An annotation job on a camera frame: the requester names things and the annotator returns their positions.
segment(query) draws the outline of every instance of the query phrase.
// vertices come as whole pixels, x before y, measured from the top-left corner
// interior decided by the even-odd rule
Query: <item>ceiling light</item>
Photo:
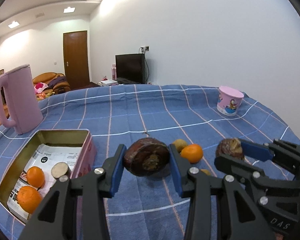
[[[17,26],[19,26],[20,24],[18,23],[18,22],[15,22],[15,21],[13,21],[11,24],[9,24],[8,26],[9,26],[9,28],[10,29],[12,29],[12,28],[14,28],[14,27],[17,27]]]
[[[74,12],[74,10],[75,10],[75,7],[68,7],[68,8],[65,8],[64,10],[63,10],[63,13],[69,13],[69,12]]]

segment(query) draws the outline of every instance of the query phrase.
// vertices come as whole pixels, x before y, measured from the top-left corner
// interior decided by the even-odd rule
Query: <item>black flat screen tv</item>
[[[146,82],[144,54],[116,55],[115,64],[118,80],[127,80],[140,84]]]

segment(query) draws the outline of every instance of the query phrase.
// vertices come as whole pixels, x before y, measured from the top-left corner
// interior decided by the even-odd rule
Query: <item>blue gripper pad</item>
[[[250,143],[245,140],[240,140],[241,147],[243,150],[243,154],[245,156],[249,156],[251,158],[260,160],[262,162],[265,162],[267,160],[272,160],[274,157],[273,154],[271,154],[268,147],[257,144],[257,143]]]
[[[182,197],[182,185],[181,185],[181,174],[179,172],[176,159],[172,153],[171,146],[168,147],[169,153],[170,153],[170,171],[172,175],[173,185],[176,190],[176,192],[179,194],[180,197]]]
[[[123,173],[123,156],[124,153],[126,152],[127,147],[125,145],[119,145],[115,155],[113,158],[118,158],[114,169],[113,169],[113,173],[112,173],[112,178],[111,178],[111,187],[110,187],[110,194],[112,196],[114,196],[115,193],[118,192],[119,189],[119,185],[120,185],[120,181],[121,181],[121,177],[122,177],[122,173]]]

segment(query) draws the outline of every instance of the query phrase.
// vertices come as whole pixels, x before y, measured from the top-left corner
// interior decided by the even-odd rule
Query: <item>wooden door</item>
[[[90,84],[87,41],[88,31],[63,34],[65,73],[71,89]]]

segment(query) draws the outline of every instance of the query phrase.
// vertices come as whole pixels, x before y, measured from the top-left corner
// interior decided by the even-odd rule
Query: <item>pink tin box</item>
[[[225,86],[219,87],[219,92],[218,111],[228,116],[235,116],[244,97],[243,93]]]
[[[32,166],[40,167],[45,184],[37,189],[44,197],[55,183],[51,175],[54,164],[63,161],[71,169],[70,178],[77,178],[91,171],[97,149],[89,130],[39,130],[20,150],[5,173],[0,184],[0,203],[22,224],[30,218],[17,202],[22,186],[28,186],[26,172]],[[77,201],[77,232],[80,232],[82,198]]]

